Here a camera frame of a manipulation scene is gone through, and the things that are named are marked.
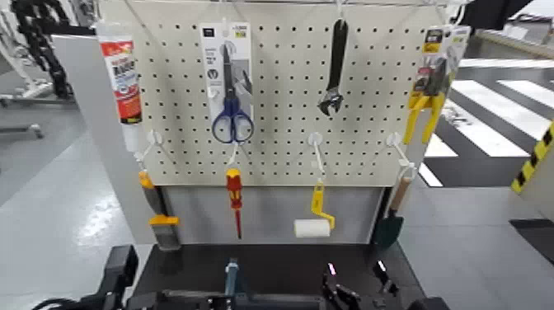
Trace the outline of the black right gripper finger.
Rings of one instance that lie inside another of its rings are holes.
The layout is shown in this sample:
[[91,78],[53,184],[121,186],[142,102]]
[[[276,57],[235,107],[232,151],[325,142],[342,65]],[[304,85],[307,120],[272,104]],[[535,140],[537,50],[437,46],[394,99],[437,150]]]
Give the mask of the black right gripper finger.
[[360,310],[361,297],[337,282],[336,268],[330,262],[322,276],[322,296],[332,309],[341,310],[346,306],[349,310]]
[[373,273],[378,278],[381,287],[378,290],[380,294],[391,294],[393,297],[396,297],[400,291],[397,284],[392,280],[392,278],[387,273],[387,267],[380,260],[377,260],[373,265]]

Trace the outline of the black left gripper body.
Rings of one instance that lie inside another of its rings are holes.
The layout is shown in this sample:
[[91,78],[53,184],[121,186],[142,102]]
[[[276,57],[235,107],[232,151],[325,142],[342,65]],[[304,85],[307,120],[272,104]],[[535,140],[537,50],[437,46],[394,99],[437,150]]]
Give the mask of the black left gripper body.
[[129,298],[129,309],[207,309],[208,292],[187,290],[163,290],[134,295]]

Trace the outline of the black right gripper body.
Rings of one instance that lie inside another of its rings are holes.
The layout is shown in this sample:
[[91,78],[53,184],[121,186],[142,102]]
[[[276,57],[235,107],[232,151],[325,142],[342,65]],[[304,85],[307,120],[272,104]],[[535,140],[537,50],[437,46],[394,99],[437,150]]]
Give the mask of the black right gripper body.
[[383,296],[364,295],[359,301],[359,308],[362,310],[386,310],[391,305],[392,302]]

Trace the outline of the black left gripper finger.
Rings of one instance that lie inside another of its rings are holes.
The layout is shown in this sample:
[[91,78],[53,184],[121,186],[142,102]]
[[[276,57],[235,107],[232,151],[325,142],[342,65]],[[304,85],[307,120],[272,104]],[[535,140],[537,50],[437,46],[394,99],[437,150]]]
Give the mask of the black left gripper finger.
[[206,298],[208,310],[235,310],[236,300],[233,296],[213,295]]

